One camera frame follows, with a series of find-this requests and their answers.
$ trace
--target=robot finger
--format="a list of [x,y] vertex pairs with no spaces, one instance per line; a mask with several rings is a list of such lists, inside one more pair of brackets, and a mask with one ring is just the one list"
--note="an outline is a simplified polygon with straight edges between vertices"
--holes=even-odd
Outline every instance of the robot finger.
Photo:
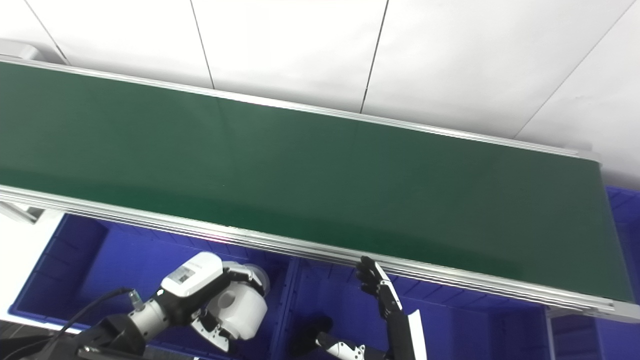
[[366,292],[369,295],[378,296],[378,287],[377,286],[371,286],[371,285],[367,285],[367,284],[363,284],[360,286],[360,289],[364,292]]
[[389,280],[385,271],[382,270],[382,267],[380,267],[380,265],[369,256],[362,256],[360,258],[360,263],[363,264],[367,269],[369,269],[377,280]]

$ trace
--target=blue crate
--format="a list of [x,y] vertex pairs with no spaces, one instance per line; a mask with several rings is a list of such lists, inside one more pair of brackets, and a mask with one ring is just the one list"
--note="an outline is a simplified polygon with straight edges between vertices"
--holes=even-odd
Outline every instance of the blue crate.
[[[304,326],[308,315],[316,313],[335,320],[332,334],[387,349],[376,301],[360,291],[352,267],[74,215],[64,216],[10,312],[63,324],[91,300],[120,286],[136,288],[146,299],[166,274],[202,250],[224,260],[256,263],[272,281],[265,320],[254,339],[239,342],[240,353],[234,359],[287,359],[291,335]],[[422,313],[429,360],[549,359],[542,306],[391,278],[405,308]],[[85,329],[103,316],[130,308],[126,297],[112,299],[76,327]],[[205,359],[230,357],[189,327],[168,329],[151,345]],[[329,358],[315,350],[301,360]]]
[[[636,302],[640,304],[640,192],[607,187]],[[552,320],[556,360],[640,360],[640,324],[586,316]]]
[[[276,338],[273,328],[283,316],[280,304],[290,258],[74,215],[63,217],[9,312],[63,325],[89,302],[121,286],[135,288],[147,299],[167,274],[203,250],[225,261],[254,263],[269,275],[269,310],[256,337],[238,354],[239,359],[265,358]],[[75,328],[85,329],[106,315],[130,310],[126,296],[113,298],[87,313]],[[167,329],[151,345],[206,359],[227,358],[189,327]]]

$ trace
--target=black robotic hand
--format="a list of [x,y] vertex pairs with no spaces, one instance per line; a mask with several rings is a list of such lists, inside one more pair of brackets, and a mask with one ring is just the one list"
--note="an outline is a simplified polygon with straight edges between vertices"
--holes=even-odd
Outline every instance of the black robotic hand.
[[378,299],[380,316],[387,319],[392,313],[402,313],[402,304],[396,294],[394,285],[382,270],[382,267],[369,256],[362,256],[356,264],[356,277],[362,281],[362,291]]

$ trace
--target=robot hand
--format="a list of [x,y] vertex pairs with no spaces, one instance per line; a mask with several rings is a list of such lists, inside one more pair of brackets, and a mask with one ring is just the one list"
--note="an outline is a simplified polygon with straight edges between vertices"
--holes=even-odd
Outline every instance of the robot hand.
[[224,352],[233,352],[230,340],[248,340],[255,336],[267,311],[264,296],[269,278],[255,265],[223,262],[223,273],[230,284],[209,301],[191,326]]
[[369,256],[362,256],[356,264],[356,277],[362,281],[360,289],[378,299],[380,316],[387,319],[392,313],[401,313],[402,304],[393,283],[380,265]]
[[373,259],[362,256],[356,269],[356,276],[362,281],[360,288],[378,299],[380,316],[387,321],[389,350],[385,353],[329,335],[332,321],[328,318],[317,322],[320,326],[317,326],[315,344],[342,360],[427,360],[420,311],[404,313],[393,283]]

